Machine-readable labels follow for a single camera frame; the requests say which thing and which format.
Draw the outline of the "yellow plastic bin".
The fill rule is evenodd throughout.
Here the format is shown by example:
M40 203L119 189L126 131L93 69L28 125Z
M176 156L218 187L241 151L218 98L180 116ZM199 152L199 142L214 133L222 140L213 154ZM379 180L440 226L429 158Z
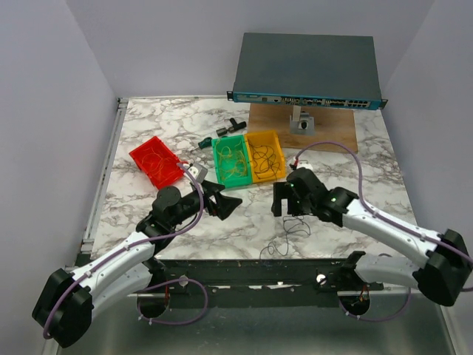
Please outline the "yellow plastic bin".
M286 160L275 130L244 135L253 183L266 183L286 176Z

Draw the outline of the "green plastic bin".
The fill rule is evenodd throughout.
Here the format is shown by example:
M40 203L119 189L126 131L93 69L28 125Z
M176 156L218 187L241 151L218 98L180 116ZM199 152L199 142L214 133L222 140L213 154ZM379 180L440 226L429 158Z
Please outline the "green plastic bin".
M235 188L252 184L251 166L244 135L215 138L211 147L219 184Z

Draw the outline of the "red plastic bin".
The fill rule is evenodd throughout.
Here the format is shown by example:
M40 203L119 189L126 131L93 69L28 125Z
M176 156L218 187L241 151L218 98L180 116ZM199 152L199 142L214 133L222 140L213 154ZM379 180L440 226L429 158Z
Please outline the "red plastic bin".
M178 166L180 159L156 136L133 149L129 156L157 189L176 183L184 175Z

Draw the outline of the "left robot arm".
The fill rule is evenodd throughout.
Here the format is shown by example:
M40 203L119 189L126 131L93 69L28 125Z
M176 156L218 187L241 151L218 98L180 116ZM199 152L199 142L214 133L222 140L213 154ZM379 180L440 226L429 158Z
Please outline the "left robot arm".
M187 195L175 186L163 188L151 211L121 244L71 272L62 268L53 272L32 313L44 337L67 348L114 302L136 291L162 288L163 264L154 256L179 234L177 226L203 213L224 220L242 204L238 197L222 195L223 189L208 181Z

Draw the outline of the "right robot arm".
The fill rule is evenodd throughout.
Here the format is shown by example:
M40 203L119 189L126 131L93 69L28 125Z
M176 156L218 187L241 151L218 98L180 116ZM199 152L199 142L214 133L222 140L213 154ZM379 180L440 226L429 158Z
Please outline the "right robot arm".
M328 189L307 168L298 168L284 182L273 184L274 216L281 216L284 200L292 216L311 215L358 231L399 253L397 257L381 257L353 252L331 279L342 290L389 283L417 289L428 300L452 306L472 273L472 259L456 231L438 233L402 221L376 209L355 192L342 187Z

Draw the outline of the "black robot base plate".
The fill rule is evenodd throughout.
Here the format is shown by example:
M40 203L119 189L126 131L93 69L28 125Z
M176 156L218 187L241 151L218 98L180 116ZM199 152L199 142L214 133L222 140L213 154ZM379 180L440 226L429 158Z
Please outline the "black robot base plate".
M145 316L166 309L338 306L338 295L357 297L381 291L386 282L368 283L355 275L362 256L269 260L155 260L146 263L153 290L137 304Z

